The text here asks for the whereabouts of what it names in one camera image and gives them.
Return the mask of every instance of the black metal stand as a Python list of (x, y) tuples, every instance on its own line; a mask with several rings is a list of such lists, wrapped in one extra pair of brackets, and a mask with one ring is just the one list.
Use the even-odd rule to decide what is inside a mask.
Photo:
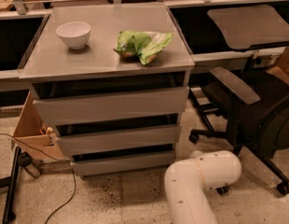
[(0, 189), (4, 187), (8, 187), (7, 189), (7, 199), (6, 199), (6, 205), (3, 215), (3, 224), (8, 224), (10, 221), (12, 221), (15, 218), (15, 214), (13, 213), (13, 202), (14, 202), (14, 195), (15, 195), (15, 189), (17, 184), (17, 178), (18, 178), (18, 157), (21, 154), (21, 149), (19, 147), (16, 147), (15, 154), (14, 154), (14, 160), (13, 160), (13, 166), (11, 170), (11, 176), (5, 177), (0, 179)]

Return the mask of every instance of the white bowl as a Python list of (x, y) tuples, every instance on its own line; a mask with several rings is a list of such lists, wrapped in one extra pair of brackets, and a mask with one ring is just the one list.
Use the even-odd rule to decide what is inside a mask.
[(71, 49), (82, 49), (90, 36), (90, 26), (82, 21), (72, 21), (59, 26), (57, 35)]

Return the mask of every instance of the gray countertop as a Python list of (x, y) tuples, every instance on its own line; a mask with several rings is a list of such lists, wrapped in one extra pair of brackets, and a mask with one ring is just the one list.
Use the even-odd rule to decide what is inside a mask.
[[(91, 26), (87, 46), (68, 49), (56, 29), (69, 21), (84, 21)], [(172, 42), (151, 64), (125, 61), (113, 51), (120, 31), (172, 33)], [(32, 82), (93, 77), (132, 76), (190, 70), (193, 60), (162, 3), (103, 5), (54, 8), (25, 65), (20, 79)]]

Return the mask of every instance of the beige floor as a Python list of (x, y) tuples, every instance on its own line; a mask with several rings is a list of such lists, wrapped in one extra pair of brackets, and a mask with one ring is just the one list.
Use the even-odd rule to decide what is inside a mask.
[[(21, 112), (20, 107), (3, 109), (0, 133), (12, 134)], [(216, 128), (223, 121), (213, 122)], [(187, 159), (193, 150), (231, 149), (223, 140), (201, 137), (193, 145), (188, 135), (193, 127), (201, 127), (190, 102), (182, 118), (181, 139), (177, 145), (177, 160)], [(11, 141), (0, 136), (0, 177), (9, 175)], [(280, 151), (274, 160), (289, 176), (289, 149)], [(241, 152), (241, 179), (230, 186), (227, 195), (206, 191), (207, 198), (219, 224), (289, 224), (289, 195), (275, 189), (279, 183), (262, 163), (247, 149)], [(55, 162), (42, 166), (43, 174), (34, 179), (20, 169), (14, 202), (14, 224), (45, 223), (58, 206), (74, 191), (74, 177), (69, 163)], [(71, 202), (58, 211), (48, 223), (81, 224), (151, 224), (171, 223), (166, 202), (163, 177), (166, 167), (122, 174), (100, 175), (81, 180), (76, 177), (76, 194)], [(0, 189), (0, 223), (6, 200), (6, 189)]]

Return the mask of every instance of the snack bag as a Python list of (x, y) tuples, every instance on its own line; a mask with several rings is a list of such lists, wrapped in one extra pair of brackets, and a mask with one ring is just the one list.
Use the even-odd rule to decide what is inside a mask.
[(123, 31), (114, 51), (124, 58), (138, 56), (145, 65), (152, 62), (171, 40), (172, 34)]

